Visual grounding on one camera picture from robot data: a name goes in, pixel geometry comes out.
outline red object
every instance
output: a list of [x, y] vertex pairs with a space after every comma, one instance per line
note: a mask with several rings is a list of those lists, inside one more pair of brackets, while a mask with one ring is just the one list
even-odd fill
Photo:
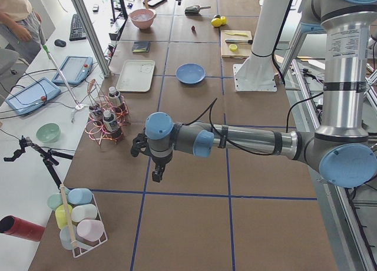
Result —
[[0, 220], [0, 233], [38, 242], [45, 228], [15, 216], [6, 216]]

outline black mouse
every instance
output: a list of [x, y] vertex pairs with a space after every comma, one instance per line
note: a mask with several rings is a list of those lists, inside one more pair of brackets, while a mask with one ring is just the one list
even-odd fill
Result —
[[59, 47], [65, 47], [67, 43], [64, 40], [57, 39], [55, 40], [54, 44]]

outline black keyboard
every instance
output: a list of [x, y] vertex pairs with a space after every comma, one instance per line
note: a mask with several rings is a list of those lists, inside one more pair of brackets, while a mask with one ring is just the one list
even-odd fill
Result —
[[74, 14], [72, 16], [72, 21], [71, 21], [70, 41], [82, 40], [86, 38], [87, 38], [87, 35], [85, 34], [84, 27], [82, 26], [82, 22], [78, 14]]

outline tripod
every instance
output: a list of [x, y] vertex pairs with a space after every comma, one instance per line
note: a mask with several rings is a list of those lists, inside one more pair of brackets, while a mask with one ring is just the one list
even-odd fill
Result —
[[19, 140], [19, 146], [21, 149], [17, 149], [14, 151], [12, 157], [4, 157], [4, 161], [6, 162], [14, 162], [18, 157], [20, 157], [23, 153], [26, 152], [25, 148], [28, 146], [31, 146], [35, 151], [39, 152], [39, 154], [42, 157], [43, 163], [45, 164], [47, 170], [49, 171], [51, 177], [54, 179], [55, 184], [57, 184], [58, 188], [60, 188], [61, 181], [58, 177], [57, 172], [55, 171], [53, 165], [57, 166], [59, 165], [59, 162], [56, 161], [52, 156], [62, 157], [66, 159], [73, 159], [72, 155], [60, 153], [57, 151], [54, 151], [52, 149], [49, 149], [48, 151], [43, 150], [39, 145], [33, 143], [29, 137], [24, 137]]

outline brown table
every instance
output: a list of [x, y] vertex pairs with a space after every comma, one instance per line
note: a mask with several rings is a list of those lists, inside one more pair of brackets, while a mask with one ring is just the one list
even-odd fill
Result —
[[[190, 5], [212, 8], [186, 17]], [[274, 93], [235, 92], [232, 67], [240, 61], [220, 58], [219, 29], [210, 25], [214, 14], [225, 15], [221, 28], [254, 35], [258, 0], [184, 0], [182, 6], [168, 0], [156, 11], [149, 30], [127, 22], [111, 62], [116, 74], [126, 59], [156, 62], [151, 90], [124, 94], [131, 117], [125, 140], [99, 147], [84, 133], [65, 179], [67, 187], [94, 192], [109, 240], [74, 259], [61, 247], [52, 215], [30, 270], [337, 270], [305, 165], [218, 148], [205, 159], [174, 152], [163, 181], [154, 183], [154, 164], [131, 157], [132, 139], [155, 111], [188, 122], [217, 97], [214, 123], [284, 131], [289, 109], [282, 86]], [[151, 51], [133, 55], [135, 40], [150, 40]], [[191, 87], [175, 78], [188, 62], [207, 73]], [[103, 89], [116, 82], [116, 75], [104, 80]]]

